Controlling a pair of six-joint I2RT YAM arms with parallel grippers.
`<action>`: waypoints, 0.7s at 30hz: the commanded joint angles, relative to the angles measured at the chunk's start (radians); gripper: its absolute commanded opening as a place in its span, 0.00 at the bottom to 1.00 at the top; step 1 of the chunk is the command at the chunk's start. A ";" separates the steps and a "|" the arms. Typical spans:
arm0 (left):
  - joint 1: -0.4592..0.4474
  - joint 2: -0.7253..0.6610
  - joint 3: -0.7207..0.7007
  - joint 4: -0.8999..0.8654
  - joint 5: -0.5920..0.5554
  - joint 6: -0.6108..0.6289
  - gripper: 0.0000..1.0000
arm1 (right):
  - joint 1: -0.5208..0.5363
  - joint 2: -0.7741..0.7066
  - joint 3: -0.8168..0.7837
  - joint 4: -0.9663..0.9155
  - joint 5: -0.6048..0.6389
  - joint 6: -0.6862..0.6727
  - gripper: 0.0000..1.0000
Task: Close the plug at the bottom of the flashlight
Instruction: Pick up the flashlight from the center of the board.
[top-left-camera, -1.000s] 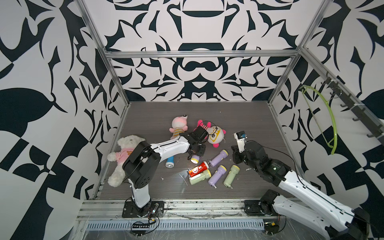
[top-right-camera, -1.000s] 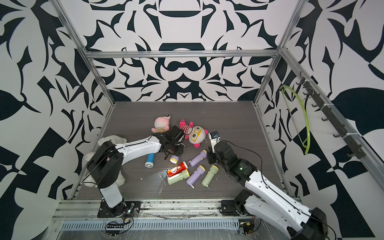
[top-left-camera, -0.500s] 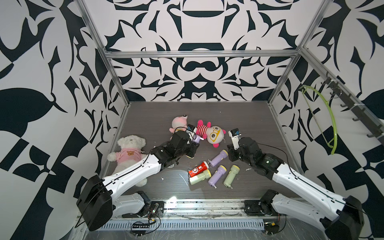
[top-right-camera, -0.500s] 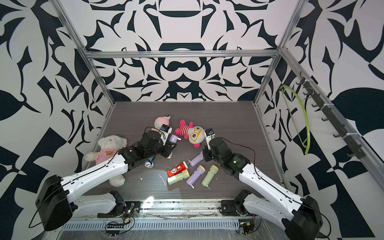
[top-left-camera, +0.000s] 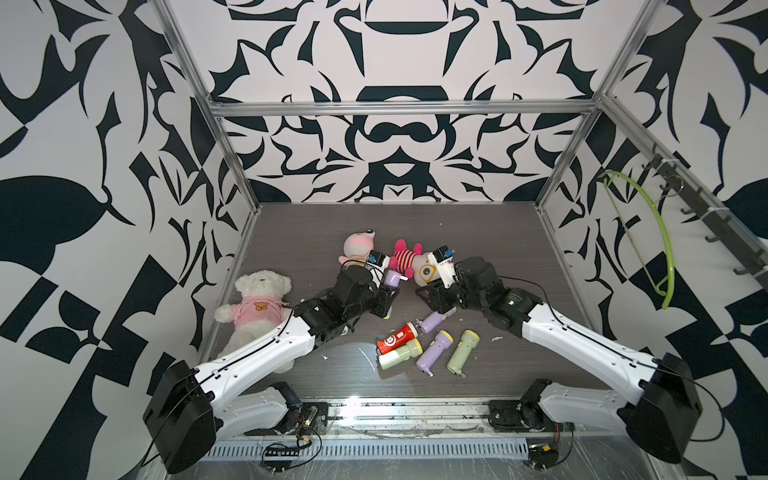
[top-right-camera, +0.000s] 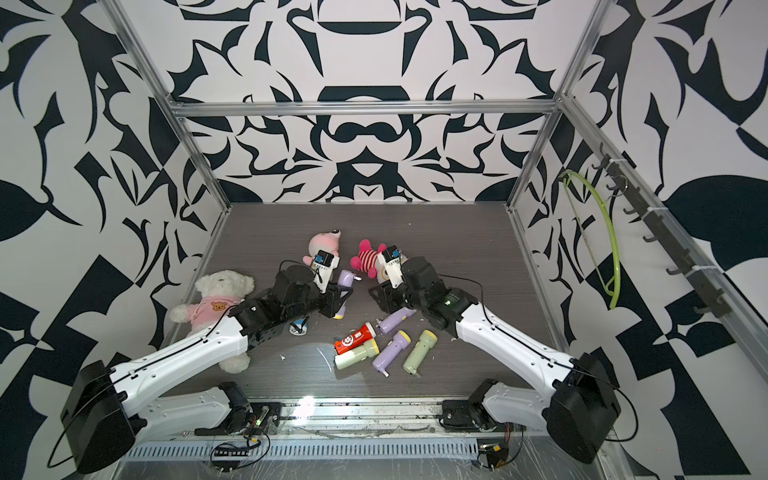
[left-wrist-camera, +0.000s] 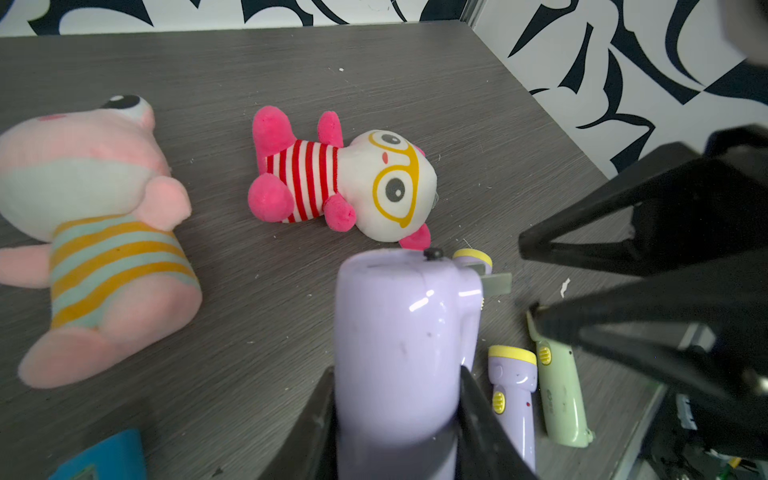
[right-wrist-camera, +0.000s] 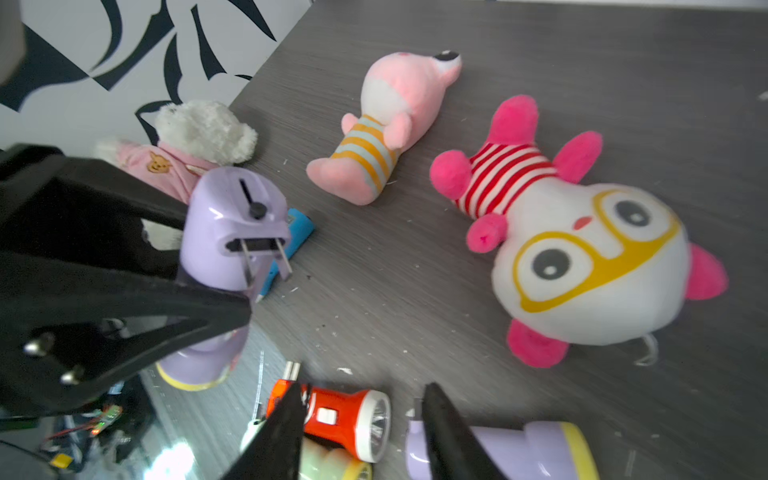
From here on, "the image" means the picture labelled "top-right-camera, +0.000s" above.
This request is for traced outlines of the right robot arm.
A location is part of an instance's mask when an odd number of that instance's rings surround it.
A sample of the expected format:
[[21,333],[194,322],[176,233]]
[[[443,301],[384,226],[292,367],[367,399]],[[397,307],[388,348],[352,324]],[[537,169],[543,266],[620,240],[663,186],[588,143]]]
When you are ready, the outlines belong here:
[[617,388],[598,359],[588,353],[573,357],[524,334],[482,298],[447,286],[423,257],[405,261],[369,294],[387,313],[401,307],[420,313],[432,327],[477,347],[529,385],[520,392],[484,380],[466,401],[472,428],[516,424],[544,431],[573,459],[595,460],[621,414]]

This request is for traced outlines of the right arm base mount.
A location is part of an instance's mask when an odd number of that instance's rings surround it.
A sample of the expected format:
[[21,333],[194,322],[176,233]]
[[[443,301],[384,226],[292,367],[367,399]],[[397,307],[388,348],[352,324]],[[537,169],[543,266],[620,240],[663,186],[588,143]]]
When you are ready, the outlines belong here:
[[523,393],[486,379],[467,399],[443,400],[438,423],[452,433],[523,431],[513,419],[524,412],[526,401]]

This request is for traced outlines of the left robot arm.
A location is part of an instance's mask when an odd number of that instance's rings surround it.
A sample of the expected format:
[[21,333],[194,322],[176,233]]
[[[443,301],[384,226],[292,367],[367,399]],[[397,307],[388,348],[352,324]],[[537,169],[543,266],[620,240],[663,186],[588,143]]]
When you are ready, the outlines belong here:
[[355,276],[344,270],[333,281],[332,272],[293,264],[262,292],[235,271],[205,275],[195,283],[200,301],[170,313],[172,322],[189,325],[184,339],[112,367],[101,361],[83,367],[60,415],[77,473],[98,472],[153,437],[243,430],[250,405],[236,384],[176,397],[168,391],[213,365],[229,374],[247,370],[249,350],[314,312],[342,318]]

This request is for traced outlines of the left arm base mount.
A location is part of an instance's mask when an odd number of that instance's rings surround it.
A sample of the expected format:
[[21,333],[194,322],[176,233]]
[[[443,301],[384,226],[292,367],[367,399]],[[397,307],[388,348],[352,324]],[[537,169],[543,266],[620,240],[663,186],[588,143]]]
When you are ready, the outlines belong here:
[[226,396],[229,413],[211,428],[197,428],[196,436],[252,434],[257,429],[269,433],[280,425],[283,404],[276,401],[250,402],[235,382],[224,382],[218,388]]

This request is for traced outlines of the blue flashlight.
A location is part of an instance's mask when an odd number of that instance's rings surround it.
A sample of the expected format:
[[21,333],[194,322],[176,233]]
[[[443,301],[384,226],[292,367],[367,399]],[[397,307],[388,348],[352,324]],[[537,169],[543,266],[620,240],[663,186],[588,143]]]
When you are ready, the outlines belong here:
[[304,336],[307,333],[307,319],[300,319],[289,324],[289,333],[294,336]]

